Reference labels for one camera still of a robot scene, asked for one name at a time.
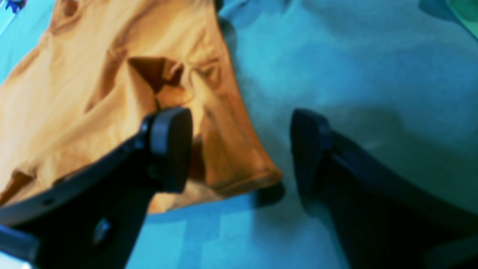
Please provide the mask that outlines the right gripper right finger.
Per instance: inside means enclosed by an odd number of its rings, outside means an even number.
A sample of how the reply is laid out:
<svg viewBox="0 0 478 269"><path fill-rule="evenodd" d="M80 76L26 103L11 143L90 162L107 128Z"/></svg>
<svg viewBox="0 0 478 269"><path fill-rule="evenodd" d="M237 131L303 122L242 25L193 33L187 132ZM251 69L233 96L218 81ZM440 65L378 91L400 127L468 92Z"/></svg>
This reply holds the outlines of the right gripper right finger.
<svg viewBox="0 0 478 269"><path fill-rule="evenodd" d="M476 269L477 214L379 163L328 120L295 109L291 151L301 203L330 212L352 269Z"/></svg>

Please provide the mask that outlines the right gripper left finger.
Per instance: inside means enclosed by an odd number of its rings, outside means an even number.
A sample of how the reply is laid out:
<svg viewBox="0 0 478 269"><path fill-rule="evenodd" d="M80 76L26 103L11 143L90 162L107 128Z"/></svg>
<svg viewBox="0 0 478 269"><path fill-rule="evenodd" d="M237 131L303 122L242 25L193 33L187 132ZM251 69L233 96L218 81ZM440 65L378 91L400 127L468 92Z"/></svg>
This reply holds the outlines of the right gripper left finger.
<svg viewBox="0 0 478 269"><path fill-rule="evenodd" d="M2 269L124 269L151 199L184 191L192 114L147 116L138 133L48 191L1 209Z"/></svg>

